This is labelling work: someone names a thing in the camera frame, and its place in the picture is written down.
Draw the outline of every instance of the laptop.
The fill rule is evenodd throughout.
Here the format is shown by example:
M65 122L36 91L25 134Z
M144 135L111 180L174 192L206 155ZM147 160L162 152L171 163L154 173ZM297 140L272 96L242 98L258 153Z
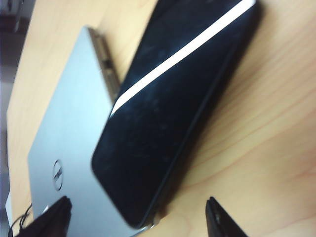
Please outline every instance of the laptop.
M68 237L131 237L144 230L128 226L91 169L119 89L100 39L82 28L28 155L34 217L69 197Z

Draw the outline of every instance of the black smartphone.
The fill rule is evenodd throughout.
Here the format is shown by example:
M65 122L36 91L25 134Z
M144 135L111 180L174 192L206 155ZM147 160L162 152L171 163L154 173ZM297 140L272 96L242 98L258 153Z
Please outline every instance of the black smartphone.
M92 158L130 226L153 221L259 13L256 0L157 2Z

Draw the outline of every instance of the dell logo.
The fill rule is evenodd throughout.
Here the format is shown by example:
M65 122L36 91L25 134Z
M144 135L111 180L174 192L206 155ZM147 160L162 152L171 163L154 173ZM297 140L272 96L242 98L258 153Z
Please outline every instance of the dell logo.
M55 162L53 168L53 184L56 191L59 191L63 185L63 168L59 159Z

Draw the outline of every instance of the desk surface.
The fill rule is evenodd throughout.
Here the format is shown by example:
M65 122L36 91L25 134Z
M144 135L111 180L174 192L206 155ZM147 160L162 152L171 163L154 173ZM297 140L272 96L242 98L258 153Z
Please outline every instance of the desk surface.
M262 0L262 23L188 171L147 237L206 237L215 196L251 237L316 236L316 1ZM7 112L13 218L31 202L27 154L83 25L122 80L155 0L37 0Z

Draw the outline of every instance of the black cable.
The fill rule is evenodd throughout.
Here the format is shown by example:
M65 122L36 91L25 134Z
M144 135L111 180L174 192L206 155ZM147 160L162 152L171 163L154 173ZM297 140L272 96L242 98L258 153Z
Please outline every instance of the black cable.
M16 218L16 220L12 223L12 225L10 226L10 229L8 231L8 237L13 237L13 226L15 225L15 223L18 222L18 220L20 220L24 215L19 216L18 218Z
M23 230L23 225L24 225L24 222L26 220L26 218L29 216L29 210L31 209L32 207L32 204L28 207L28 209L26 209L24 215L22 216L22 218L20 219L20 232Z
M19 226L20 226L20 232L21 230L23 230L23 224L26 220L26 218L29 216L29 210L31 209L32 204L28 207L28 209L26 210L26 212L19 216L18 218L16 218L16 220L12 223L12 225L10 226L10 229L8 231L8 237L13 237L13 226L15 225L15 223L18 222L18 220L20 220Z

